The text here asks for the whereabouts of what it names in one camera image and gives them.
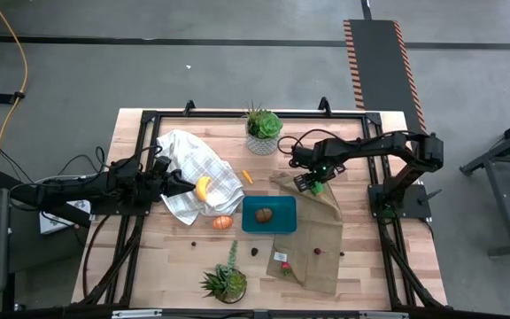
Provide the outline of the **white checked dish towel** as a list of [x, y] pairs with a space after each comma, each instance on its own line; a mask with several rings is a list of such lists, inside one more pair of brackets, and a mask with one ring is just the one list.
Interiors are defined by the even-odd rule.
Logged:
[[243, 184], [231, 165], [202, 139], [174, 129], [158, 137], [157, 145], [162, 148], [159, 155], [171, 160], [169, 169], [181, 170], [183, 180], [196, 184], [204, 176], [211, 179], [206, 187], [206, 200], [199, 199], [196, 191], [161, 197], [175, 218], [190, 225], [200, 214], [230, 216], [236, 211], [244, 197]]

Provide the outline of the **white labelled box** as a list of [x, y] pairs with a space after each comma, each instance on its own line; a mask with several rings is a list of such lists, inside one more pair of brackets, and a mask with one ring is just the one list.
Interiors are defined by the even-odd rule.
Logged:
[[[69, 206], [81, 209], [86, 214], [91, 213], [91, 204], [87, 200], [67, 201]], [[57, 217], [54, 214], [48, 214], [44, 211], [39, 213], [39, 227], [42, 235], [49, 235], [50, 233], [64, 230], [73, 227], [74, 223]]]

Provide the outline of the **yellow toy banana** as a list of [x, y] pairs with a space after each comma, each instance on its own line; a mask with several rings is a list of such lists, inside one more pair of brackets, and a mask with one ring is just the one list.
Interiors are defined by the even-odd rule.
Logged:
[[202, 202], [206, 202], [206, 200], [207, 200], [207, 193], [208, 193], [207, 188], [208, 188], [210, 181], [211, 181], [210, 176], [201, 176], [197, 180], [196, 195], [197, 195], [197, 198]]

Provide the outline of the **succulent in grey patterned pot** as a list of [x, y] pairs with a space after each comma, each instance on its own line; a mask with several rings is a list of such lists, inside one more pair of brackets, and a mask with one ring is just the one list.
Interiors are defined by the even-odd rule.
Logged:
[[272, 111], [255, 106], [253, 102], [243, 110], [246, 118], [247, 148], [257, 155], [269, 155], [276, 151], [283, 127], [282, 120]]

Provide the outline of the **black metal table frame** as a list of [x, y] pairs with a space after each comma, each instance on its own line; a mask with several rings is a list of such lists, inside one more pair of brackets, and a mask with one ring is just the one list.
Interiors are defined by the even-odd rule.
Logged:
[[181, 310], [426, 310], [399, 214], [443, 165], [433, 134], [366, 113], [119, 112], [112, 160], [171, 159], [193, 190], [95, 219], [73, 298]]

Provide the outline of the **black mat with striped edges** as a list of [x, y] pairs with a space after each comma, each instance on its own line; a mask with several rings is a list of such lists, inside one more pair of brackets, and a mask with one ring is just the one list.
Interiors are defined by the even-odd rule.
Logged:
[[428, 131], [400, 25], [394, 20], [343, 22], [355, 105], [399, 111], [416, 132]]

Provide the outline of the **blue plastic tupperware container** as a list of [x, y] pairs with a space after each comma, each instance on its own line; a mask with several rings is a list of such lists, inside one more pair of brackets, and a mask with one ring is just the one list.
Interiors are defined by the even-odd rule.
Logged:
[[[272, 214], [259, 222], [257, 212], [263, 208]], [[242, 202], [242, 229], [251, 234], [286, 235], [297, 230], [297, 203], [292, 196], [246, 196]]]

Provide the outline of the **tan burlap cloth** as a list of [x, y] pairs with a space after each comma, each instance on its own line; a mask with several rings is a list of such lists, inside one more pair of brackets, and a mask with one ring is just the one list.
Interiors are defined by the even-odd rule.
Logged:
[[[318, 196], [311, 191], [300, 192], [288, 173], [271, 175], [282, 195], [290, 195], [297, 203], [297, 230], [288, 235], [276, 235], [267, 264], [267, 274], [278, 279], [300, 284], [309, 291], [334, 294], [337, 288], [338, 269], [343, 233], [342, 211], [328, 184]], [[321, 255], [314, 248], [328, 251]], [[291, 276], [281, 272], [282, 262], [274, 253], [286, 253], [292, 268]]]

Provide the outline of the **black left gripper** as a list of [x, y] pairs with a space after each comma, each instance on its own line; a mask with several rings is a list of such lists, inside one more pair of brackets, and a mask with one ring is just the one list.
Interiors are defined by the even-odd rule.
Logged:
[[182, 171], [175, 169], [170, 173], [147, 171], [142, 178], [142, 201], [159, 202], [160, 195], [166, 192], [167, 197], [193, 191], [196, 185], [185, 181]]

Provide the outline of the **succulent plant in black pot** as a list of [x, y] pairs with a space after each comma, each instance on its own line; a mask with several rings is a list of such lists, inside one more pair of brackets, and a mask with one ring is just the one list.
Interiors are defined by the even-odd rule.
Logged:
[[201, 288], [207, 292], [205, 298], [233, 304], [237, 303], [246, 293], [247, 277], [236, 266], [238, 242], [234, 240], [228, 252], [226, 264], [217, 264], [213, 272], [205, 272]]

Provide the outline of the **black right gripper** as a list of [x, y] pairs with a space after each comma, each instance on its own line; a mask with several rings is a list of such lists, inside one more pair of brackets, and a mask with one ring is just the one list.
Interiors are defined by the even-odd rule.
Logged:
[[310, 156], [305, 161], [308, 173], [297, 175], [293, 178], [293, 182], [300, 192], [309, 191], [312, 188], [312, 180], [328, 180], [328, 184], [330, 185], [342, 185], [346, 183], [346, 172], [344, 172], [345, 156], [325, 156], [318, 158]]

